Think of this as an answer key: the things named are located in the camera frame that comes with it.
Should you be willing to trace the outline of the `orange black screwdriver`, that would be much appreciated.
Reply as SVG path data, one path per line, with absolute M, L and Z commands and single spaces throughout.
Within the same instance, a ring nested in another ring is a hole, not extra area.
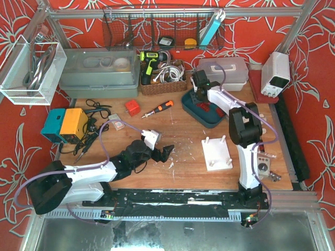
M 174 105 L 174 102 L 172 100 L 168 100 L 160 105 L 158 105 L 157 107 L 155 107 L 154 109 L 152 109 L 151 111 L 145 113 L 142 118 L 147 118 L 151 115 L 154 115 L 156 113 L 159 113 L 159 112 L 162 112 L 162 111 L 165 111 L 169 108 L 171 108 L 172 106 Z

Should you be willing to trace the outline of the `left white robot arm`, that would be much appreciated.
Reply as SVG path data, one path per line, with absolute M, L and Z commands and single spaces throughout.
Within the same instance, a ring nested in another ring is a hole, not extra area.
M 107 193 L 104 182 L 124 179 L 150 159 L 164 163 L 173 149 L 173 145 L 151 149 L 143 140 L 135 140 L 106 163 L 70 166 L 53 161 L 26 188 L 38 215 L 67 203 L 96 202 Z

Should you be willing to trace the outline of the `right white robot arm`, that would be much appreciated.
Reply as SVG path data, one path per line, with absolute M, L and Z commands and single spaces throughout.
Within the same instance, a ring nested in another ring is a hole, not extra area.
M 210 82 L 203 70 L 192 74 L 191 83 L 197 100 L 211 102 L 228 115 L 229 136 L 239 154 L 239 202 L 244 206 L 259 202 L 269 208 L 271 198 L 263 192 L 258 175 L 257 150 L 261 143 L 262 125 L 257 105 L 240 101 L 224 90 L 220 83 Z

